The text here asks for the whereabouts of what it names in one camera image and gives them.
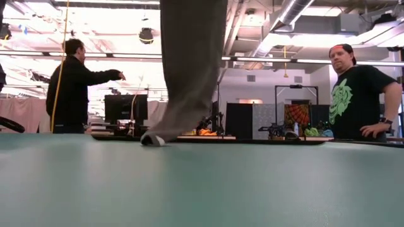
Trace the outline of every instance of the green graphic t-shirt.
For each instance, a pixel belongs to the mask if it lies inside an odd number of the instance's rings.
[[[393,78],[372,66],[355,66],[340,75],[331,92],[330,124],[334,138],[372,140],[364,138],[360,128],[380,121],[379,95],[393,82]]]

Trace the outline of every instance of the teal tabletop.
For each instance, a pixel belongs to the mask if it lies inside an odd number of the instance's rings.
[[[403,227],[404,150],[0,134],[1,227]]]

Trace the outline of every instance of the hair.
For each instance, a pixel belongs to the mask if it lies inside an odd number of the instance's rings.
[[[64,52],[66,54],[75,54],[77,49],[84,48],[84,43],[77,38],[71,38],[68,41],[65,41],[66,46],[64,47],[62,44],[62,48],[64,48]]]

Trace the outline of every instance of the wristwatch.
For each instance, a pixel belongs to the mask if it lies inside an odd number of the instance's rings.
[[[380,118],[380,123],[385,123],[385,124],[389,124],[389,125],[393,124],[393,122],[391,120],[387,119],[386,117]]]

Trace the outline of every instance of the red baseball cap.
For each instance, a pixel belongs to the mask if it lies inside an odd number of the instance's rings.
[[[338,45],[335,45],[332,48],[330,48],[330,51],[328,52],[328,57],[330,57],[331,50],[335,49],[335,48],[341,48],[341,49],[345,50],[346,52],[348,52],[348,54],[353,54],[354,53],[354,49],[352,48],[351,45],[349,45],[349,44],[338,44]],[[355,56],[353,56],[352,62],[353,62],[353,65],[356,65]]]

